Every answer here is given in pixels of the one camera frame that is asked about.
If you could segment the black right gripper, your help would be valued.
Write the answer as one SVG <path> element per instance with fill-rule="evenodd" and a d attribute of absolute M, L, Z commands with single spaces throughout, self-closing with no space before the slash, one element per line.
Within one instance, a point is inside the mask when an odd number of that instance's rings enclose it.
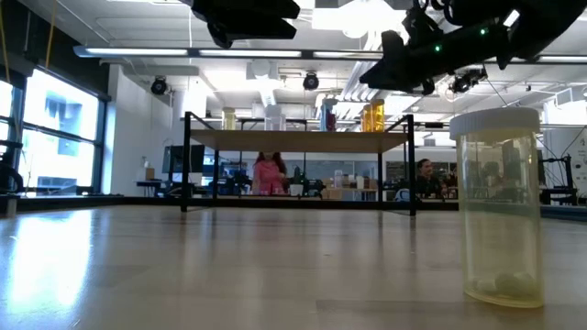
<path fill-rule="evenodd" d="M 501 69 L 511 61 L 509 31 L 492 21 L 444 33 L 435 21 L 410 19 L 408 48 L 394 30 L 382 33 L 382 59 L 363 73 L 360 82 L 372 89 L 432 94 L 433 77 L 495 58 Z"/>

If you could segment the blue medicine bottle white cap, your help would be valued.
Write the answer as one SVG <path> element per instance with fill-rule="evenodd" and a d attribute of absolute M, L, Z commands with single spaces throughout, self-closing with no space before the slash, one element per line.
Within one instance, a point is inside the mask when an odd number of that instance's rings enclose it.
<path fill-rule="evenodd" d="M 334 107 L 338 104 L 338 100 L 336 98 L 325 98 L 322 100 L 322 105 L 320 107 L 320 130 L 323 132 L 326 131 L 326 119 L 328 113 L 333 113 L 335 116 L 336 113 L 334 112 Z"/>

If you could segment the clear medicine bottle white cap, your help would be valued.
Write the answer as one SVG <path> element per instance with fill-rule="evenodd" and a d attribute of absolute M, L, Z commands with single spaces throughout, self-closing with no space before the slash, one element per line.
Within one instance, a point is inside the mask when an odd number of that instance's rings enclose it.
<path fill-rule="evenodd" d="M 264 129 L 266 131 L 284 131 L 286 116 L 279 105 L 269 104 L 264 109 Z"/>

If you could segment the clear plastic pill bottle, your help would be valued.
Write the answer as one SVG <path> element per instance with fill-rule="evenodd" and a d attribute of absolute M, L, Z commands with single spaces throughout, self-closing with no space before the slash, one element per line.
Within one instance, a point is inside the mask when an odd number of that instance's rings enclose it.
<path fill-rule="evenodd" d="M 518 308 L 544 303 L 536 135 L 540 115 L 501 107 L 454 117 L 463 289 Z"/>

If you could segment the long ceiling light fixture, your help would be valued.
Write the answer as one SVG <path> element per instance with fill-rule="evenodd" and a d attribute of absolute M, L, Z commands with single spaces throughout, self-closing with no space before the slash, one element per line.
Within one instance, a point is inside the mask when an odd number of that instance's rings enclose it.
<path fill-rule="evenodd" d="M 377 61 L 380 51 L 314 49 L 198 49 L 198 48 L 98 48 L 75 46 L 81 58 L 210 58 L 210 59 L 301 59 Z"/>

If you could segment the seated person in dark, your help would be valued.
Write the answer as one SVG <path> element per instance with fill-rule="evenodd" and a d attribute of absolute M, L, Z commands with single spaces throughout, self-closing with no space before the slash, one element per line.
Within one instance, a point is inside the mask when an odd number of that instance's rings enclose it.
<path fill-rule="evenodd" d="M 416 194 L 422 198 L 444 198 L 448 193 L 448 188 L 434 175 L 432 162 L 429 159 L 421 159 L 416 166 L 418 170 Z"/>

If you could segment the black computer monitor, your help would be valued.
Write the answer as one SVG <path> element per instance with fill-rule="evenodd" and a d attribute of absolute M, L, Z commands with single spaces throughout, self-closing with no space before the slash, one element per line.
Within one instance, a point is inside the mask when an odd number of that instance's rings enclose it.
<path fill-rule="evenodd" d="M 205 146 L 191 145 L 189 151 L 189 172 L 202 172 L 204 167 Z M 169 174 L 183 171 L 183 147 L 167 146 L 163 151 L 162 172 Z"/>

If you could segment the person in pink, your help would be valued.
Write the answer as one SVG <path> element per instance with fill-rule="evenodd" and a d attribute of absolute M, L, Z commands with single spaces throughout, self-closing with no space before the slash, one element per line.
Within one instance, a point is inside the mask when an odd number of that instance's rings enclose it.
<path fill-rule="evenodd" d="M 253 165 L 252 193 L 285 195 L 286 173 L 280 152 L 260 152 Z"/>

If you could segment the white potted plant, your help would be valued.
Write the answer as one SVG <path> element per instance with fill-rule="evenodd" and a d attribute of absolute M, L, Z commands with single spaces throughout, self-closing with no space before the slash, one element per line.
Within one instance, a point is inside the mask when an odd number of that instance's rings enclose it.
<path fill-rule="evenodd" d="M 304 194 L 305 176 L 299 167 L 295 167 L 293 177 L 290 179 L 289 192 L 291 196 L 302 197 Z"/>

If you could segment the short ceiling light fixture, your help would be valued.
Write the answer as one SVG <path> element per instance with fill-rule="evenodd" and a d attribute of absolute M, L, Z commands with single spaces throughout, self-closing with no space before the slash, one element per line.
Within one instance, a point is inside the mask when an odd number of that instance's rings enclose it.
<path fill-rule="evenodd" d="M 537 61 L 547 65 L 581 65 L 587 64 L 587 55 L 540 55 Z"/>

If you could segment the black equipment stand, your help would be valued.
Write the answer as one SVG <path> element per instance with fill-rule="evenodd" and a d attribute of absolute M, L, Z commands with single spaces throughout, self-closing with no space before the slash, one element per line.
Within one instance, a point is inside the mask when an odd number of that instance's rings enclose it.
<path fill-rule="evenodd" d="M 570 154 L 561 158 L 548 158 L 540 161 L 543 172 L 547 171 L 546 164 L 558 164 L 560 176 L 557 178 L 551 174 L 551 187 L 546 186 L 541 189 L 540 202 L 551 205 L 553 202 L 559 205 L 578 205 L 578 189 L 575 187 L 572 175 L 572 161 Z"/>

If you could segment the large window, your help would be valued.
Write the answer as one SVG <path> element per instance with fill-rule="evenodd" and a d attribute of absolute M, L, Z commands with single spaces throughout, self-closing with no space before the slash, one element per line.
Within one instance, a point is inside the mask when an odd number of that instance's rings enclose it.
<path fill-rule="evenodd" d="M 54 75 L 0 73 L 0 140 L 22 146 L 11 166 L 23 194 L 86 195 L 101 188 L 105 102 Z"/>

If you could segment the wooden shelf with black frame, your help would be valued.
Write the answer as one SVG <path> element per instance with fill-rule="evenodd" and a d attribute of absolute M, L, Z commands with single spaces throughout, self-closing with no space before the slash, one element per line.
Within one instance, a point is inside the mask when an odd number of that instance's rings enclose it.
<path fill-rule="evenodd" d="M 201 202 L 192 197 L 189 187 L 188 151 L 192 141 L 211 148 L 214 154 L 212 197 Z M 407 155 L 407 202 L 383 200 L 383 159 L 385 152 L 405 144 Z M 297 153 L 356 153 L 375 154 L 378 163 L 378 188 L 375 202 L 321 201 L 316 198 L 285 196 L 230 197 L 218 194 L 219 153 L 221 151 L 280 151 Z M 406 211 L 416 215 L 415 197 L 415 120 L 405 115 L 382 133 L 342 133 L 319 131 L 256 131 L 215 130 L 192 112 L 183 118 L 183 172 L 181 210 L 198 204 L 211 207 L 280 208 L 280 209 L 349 209 Z"/>

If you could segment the black aluminium rig frame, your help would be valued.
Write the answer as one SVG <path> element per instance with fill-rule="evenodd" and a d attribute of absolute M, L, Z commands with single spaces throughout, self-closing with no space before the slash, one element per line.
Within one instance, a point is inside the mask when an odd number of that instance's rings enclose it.
<path fill-rule="evenodd" d="M 115 205 L 141 206 L 183 206 L 181 199 L 121 196 L 78 196 L 19 198 L 0 196 L 0 216 L 16 211 L 49 211 L 75 208 L 92 208 Z M 370 211 L 410 211 L 409 203 L 401 202 L 343 202 L 334 200 L 296 200 L 272 197 L 268 199 L 237 198 L 222 196 L 218 199 L 191 199 L 187 207 L 237 207 L 237 208 L 280 208 L 280 209 L 319 209 L 319 210 L 370 210 Z M 543 205 L 544 218 L 569 220 L 587 223 L 587 208 L 579 206 Z"/>

